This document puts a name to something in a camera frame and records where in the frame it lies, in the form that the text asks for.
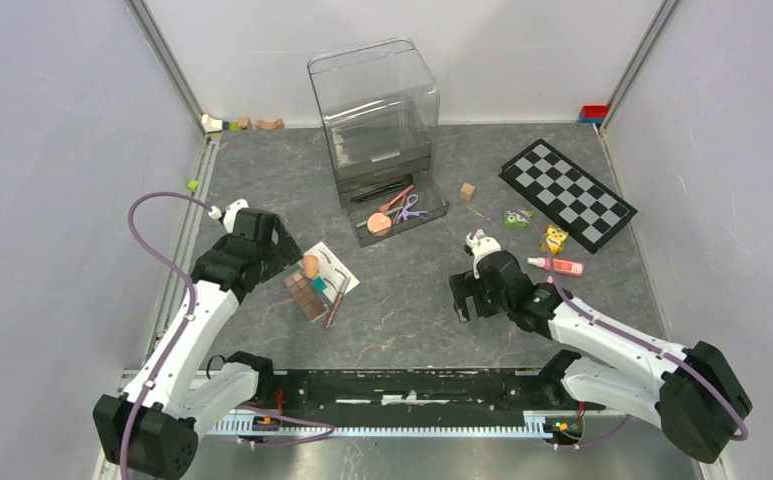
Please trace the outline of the black makeup brush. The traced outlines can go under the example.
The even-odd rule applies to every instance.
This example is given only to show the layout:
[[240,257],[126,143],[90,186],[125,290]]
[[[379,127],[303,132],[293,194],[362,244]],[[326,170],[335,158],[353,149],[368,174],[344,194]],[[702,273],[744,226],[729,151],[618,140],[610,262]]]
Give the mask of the black makeup brush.
[[380,196],[392,193],[392,192],[398,192],[401,191],[407,187],[410,187],[413,184],[412,181],[396,181],[392,182],[383,186],[379,186],[374,188],[371,191],[365,192],[360,195],[356,195],[350,199],[353,203],[362,203],[366,202],[368,200],[378,198]]

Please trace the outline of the thin pink lip brush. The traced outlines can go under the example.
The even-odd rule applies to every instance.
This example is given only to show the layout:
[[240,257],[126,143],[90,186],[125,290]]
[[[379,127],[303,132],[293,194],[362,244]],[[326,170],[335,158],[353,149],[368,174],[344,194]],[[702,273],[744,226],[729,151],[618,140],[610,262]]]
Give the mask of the thin pink lip brush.
[[401,190],[391,201],[383,204],[379,207],[378,211],[386,214],[396,203],[400,203],[403,198],[414,188],[413,184],[410,184],[403,190]]

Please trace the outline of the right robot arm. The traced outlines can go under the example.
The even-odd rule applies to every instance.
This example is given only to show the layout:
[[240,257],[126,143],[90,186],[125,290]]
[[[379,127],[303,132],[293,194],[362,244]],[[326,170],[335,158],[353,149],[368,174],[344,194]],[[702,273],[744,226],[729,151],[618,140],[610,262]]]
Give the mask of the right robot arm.
[[707,464],[744,441],[753,404],[724,354],[647,335],[587,305],[553,280],[533,282],[498,247],[467,248],[470,270],[450,277],[464,319],[504,314],[528,333],[563,345],[539,382],[553,408],[594,403],[643,420],[687,456]]

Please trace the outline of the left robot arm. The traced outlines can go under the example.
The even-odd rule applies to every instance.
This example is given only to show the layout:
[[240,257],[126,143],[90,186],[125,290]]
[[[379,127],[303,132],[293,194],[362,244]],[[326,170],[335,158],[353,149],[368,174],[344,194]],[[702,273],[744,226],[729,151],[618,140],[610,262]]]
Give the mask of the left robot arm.
[[225,234],[198,257],[172,323],[140,372],[117,396],[103,395],[93,420],[108,462],[133,473],[180,479],[199,440],[230,410],[268,405],[276,394],[270,359],[235,352],[216,377],[191,387],[221,328],[254,288],[302,258],[279,215],[230,206]]

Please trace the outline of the clear acrylic drawer organizer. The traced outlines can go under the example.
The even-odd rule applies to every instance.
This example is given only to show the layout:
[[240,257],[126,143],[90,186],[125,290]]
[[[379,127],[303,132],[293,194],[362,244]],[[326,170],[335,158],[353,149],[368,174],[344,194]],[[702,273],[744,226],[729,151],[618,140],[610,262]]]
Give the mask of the clear acrylic drawer organizer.
[[[433,177],[440,93],[415,43],[394,37],[321,54],[307,64],[340,204],[362,247],[447,214],[449,202]],[[391,231],[375,236],[356,224],[400,191],[362,203],[350,199],[396,181],[412,181],[416,208],[429,213],[393,224],[405,201],[386,214]]]

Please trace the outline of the round peach powder puff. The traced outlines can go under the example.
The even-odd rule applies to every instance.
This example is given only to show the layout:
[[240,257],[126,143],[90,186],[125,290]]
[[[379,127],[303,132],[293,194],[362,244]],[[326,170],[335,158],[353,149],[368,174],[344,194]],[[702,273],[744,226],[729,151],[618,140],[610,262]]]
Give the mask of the round peach powder puff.
[[366,221],[366,228],[372,235],[385,236],[391,231],[392,219],[383,212],[376,212]]

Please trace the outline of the purple eyelash curler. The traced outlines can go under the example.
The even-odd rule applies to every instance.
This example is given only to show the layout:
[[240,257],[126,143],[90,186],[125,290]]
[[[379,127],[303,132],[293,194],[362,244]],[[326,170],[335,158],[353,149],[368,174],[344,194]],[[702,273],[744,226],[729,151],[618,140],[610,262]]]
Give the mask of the purple eyelash curler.
[[419,218],[423,215],[428,214],[429,213],[428,210],[419,210],[416,208],[418,201],[419,201],[419,196],[417,194],[407,195],[405,197],[405,201],[402,204],[401,210],[398,212],[395,219],[393,220],[393,224],[397,225],[397,224],[409,221],[411,219]]

